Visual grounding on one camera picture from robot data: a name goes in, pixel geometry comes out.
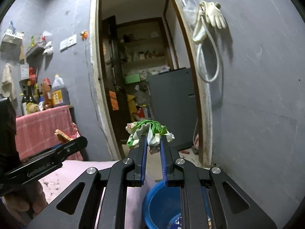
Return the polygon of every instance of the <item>green box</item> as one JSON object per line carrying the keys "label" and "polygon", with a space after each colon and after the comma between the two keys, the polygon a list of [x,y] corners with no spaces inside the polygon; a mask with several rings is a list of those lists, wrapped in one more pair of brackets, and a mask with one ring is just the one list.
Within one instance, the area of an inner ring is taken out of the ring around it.
{"label": "green box", "polygon": [[134,74],[134,75],[129,75],[129,76],[125,77],[126,84],[137,83],[140,81],[141,81],[140,74]]}

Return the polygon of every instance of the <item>wooden door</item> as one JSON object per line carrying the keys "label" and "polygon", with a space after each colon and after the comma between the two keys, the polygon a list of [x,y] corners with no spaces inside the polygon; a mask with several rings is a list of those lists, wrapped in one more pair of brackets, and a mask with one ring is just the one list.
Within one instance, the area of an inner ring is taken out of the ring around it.
{"label": "wooden door", "polygon": [[103,76],[106,76],[104,84],[107,105],[115,137],[118,145],[120,145],[120,140],[127,140],[129,137],[125,127],[127,123],[131,122],[131,119],[119,57],[115,16],[102,21],[102,44],[103,53],[101,53],[101,59],[102,69],[105,70],[103,71]]}

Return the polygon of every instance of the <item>red cloth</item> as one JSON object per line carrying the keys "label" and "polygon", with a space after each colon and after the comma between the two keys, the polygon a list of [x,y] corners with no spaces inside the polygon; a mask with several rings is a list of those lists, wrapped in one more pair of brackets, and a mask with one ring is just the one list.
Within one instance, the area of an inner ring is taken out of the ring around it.
{"label": "red cloth", "polygon": [[[74,126],[68,106],[61,106],[16,118],[16,129],[16,149],[22,159],[59,144],[55,130],[72,135]],[[82,161],[83,157],[77,152],[68,159]]]}

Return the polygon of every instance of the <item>wall socket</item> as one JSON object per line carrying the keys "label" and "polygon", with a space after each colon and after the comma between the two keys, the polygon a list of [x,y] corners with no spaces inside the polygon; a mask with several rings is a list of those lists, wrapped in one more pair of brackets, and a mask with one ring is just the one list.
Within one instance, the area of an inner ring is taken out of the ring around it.
{"label": "wall socket", "polygon": [[59,49],[62,51],[75,44],[76,44],[76,34],[60,42]]}

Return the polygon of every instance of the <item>wall shelf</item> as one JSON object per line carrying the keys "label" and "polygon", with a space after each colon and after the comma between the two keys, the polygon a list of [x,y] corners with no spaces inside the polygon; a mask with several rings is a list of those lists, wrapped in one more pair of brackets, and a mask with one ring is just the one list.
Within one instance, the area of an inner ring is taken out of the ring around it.
{"label": "wall shelf", "polygon": [[153,62],[161,62],[164,61],[165,64],[165,56],[160,56],[160,57],[154,57],[154,58],[149,58],[149,59],[140,59],[132,62],[121,62],[122,66],[139,66],[139,65],[147,65]]}
{"label": "wall shelf", "polygon": [[133,42],[122,43],[122,44],[127,47],[134,47],[134,46],[139,46],[139,45],[143,45],[143,44],[159,43],[160,41],[162,42],[162,37],[147,38],[147,39],[143,39],[143,40],[136,40]]}
{"label": "wall shelf", "polygon": [[43,53],[46,44],[47,44],[46,41],[37,42],[30,50],[26,52],[25,54],[26,58],[34,57],[39,53]]}

